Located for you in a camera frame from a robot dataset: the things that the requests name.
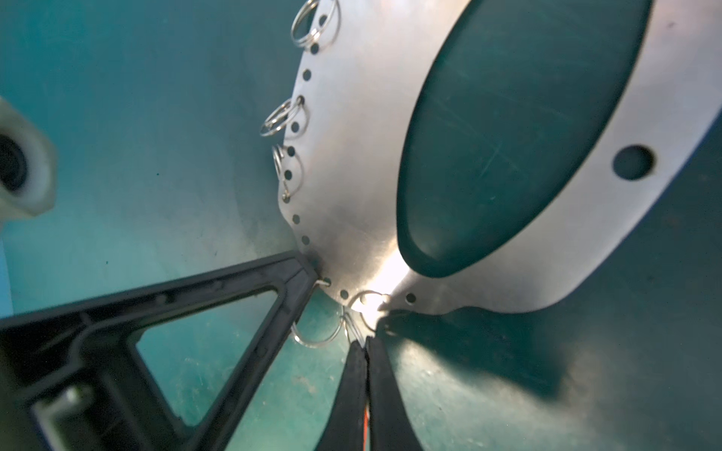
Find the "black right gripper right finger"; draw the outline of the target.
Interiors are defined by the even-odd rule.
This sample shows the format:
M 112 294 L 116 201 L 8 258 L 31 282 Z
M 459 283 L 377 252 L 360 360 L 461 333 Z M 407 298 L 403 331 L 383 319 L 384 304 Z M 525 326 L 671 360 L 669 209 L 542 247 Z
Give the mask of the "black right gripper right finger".
M 369 337 L 366 352 L 369 363 L 370 449 L 422 450 L 383 341 Z

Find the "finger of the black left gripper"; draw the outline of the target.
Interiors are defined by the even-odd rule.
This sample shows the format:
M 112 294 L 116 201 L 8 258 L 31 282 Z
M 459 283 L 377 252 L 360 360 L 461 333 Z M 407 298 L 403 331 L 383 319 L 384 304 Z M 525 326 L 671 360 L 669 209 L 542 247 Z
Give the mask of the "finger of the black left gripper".
M 318 275 L 288 252 L 3 319 L 5 450 L 222 450 L 301 316 Z M 137 344 L 152 327 L 272 291 L 276 300 L 194 427 L 173 413 Z

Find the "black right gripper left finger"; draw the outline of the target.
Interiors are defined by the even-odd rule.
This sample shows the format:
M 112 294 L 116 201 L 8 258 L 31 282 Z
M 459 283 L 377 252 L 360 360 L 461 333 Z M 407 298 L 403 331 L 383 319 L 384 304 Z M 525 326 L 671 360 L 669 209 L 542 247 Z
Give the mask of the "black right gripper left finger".
M 367 378 L 366 351 L 354 341 L 347 353 L 337 395 L 316 450 L 364 449 Z

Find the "red key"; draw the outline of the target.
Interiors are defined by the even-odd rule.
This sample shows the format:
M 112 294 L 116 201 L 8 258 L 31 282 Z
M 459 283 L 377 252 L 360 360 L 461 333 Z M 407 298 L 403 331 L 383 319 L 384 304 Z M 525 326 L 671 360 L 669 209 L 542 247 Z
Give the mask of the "red key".
M 356 341 L 362 348 L 364 348 L 365 344 L 366 344 L 366 336 L 362 332 L 362 329 L 355 322 L 355 317 L 353 316 L 351 310 L 349 310 L 348 308 L 344 308 L 343 314 L 342 314 L 342 320 L 344 322 L 345 336 L 347 337 L 347 340 L 349 341 L 349 343 L 353 343 L 354 341 Z M 362 450 L 370 449 L 369 433 L 370 433 L 370 405 L 369 405 L 369 402 L 366 401 L 364 413 L 363 413 Z

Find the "grey oval keyring plate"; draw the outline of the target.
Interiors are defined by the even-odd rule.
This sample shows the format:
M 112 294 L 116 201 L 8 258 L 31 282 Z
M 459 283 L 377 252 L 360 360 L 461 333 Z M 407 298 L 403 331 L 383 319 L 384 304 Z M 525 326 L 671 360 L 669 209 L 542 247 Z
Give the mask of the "grey oval keyring plate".
M 337 303 L 385 311 L 519 314 L 577 289 L 654 206 L 721 110 L 721 5 L 655 1 L 616 109 L 573 178 L 522 231 L 444 278 L 399 248 L 397 195 L 407 131 L 464 1 L 308 1 L 293 95 L 265 120 L 278 205 Z

